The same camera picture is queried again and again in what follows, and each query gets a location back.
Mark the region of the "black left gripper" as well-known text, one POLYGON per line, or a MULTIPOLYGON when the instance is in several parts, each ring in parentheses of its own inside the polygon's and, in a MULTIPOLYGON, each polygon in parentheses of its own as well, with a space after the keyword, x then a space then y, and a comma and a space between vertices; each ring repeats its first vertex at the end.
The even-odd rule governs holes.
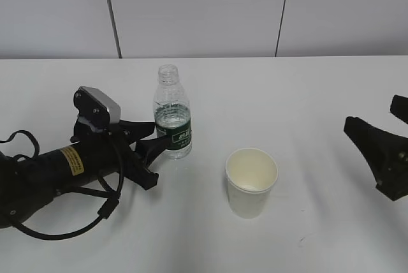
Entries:
POLYGON ((171 144, 169 136, 142 140, 155 130, 154 122, 120 120, 108 129, 94 133, 77 120, 71 142, 78 151, 85 171, 91 175, 121 173, 145 190, 157 185, 158 174, 148 166, 171 144), (131 145, 136 143, 135 151, 131 145))

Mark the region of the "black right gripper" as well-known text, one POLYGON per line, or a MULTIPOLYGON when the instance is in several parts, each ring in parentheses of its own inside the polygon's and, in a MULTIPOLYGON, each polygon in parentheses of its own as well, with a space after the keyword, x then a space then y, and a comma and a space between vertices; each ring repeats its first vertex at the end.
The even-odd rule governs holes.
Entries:
MULTIPOLYGON (((408 97, 394 95, 390 112, 408 124, 408 97)), ((407 138, 352 116, 346 117, 344 133, 368 163, 376 188, 393 202, 407 196, 407 138)))

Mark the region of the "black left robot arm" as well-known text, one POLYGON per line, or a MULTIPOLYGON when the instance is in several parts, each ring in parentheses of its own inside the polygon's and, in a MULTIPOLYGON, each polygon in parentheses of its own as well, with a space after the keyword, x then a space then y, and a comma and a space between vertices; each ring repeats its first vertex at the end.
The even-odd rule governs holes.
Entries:
POLYGON ((145 190, 157 185, 150 164, 166 150, 171 138, 151 139, 153 122, 120 121, 101 131, 75 124, 71 145, 34 156, 1 156, 1 228, 23 223, 59 195, 80 193, 105 198, 98 216, 106 219, 119 203, 121 188, 105 177, 117 172, 145 190))

